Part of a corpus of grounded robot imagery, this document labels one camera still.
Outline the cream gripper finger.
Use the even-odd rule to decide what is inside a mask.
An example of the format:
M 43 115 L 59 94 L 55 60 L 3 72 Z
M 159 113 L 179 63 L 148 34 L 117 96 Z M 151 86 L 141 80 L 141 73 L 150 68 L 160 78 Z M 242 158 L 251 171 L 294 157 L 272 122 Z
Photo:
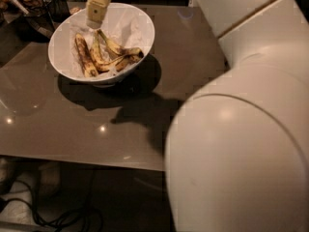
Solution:
M 105 18 L 111 0 L 87 0 L 86 24 L 93 29 L 98 29 Z

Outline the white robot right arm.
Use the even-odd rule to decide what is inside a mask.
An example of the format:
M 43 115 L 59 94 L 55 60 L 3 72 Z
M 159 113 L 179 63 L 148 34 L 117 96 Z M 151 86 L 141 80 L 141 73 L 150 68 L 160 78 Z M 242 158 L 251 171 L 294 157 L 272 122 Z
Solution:
M 230 69 L 181 107 L 177 232 L 309 232 L 309 23 L 295 0 L 195 0 Z

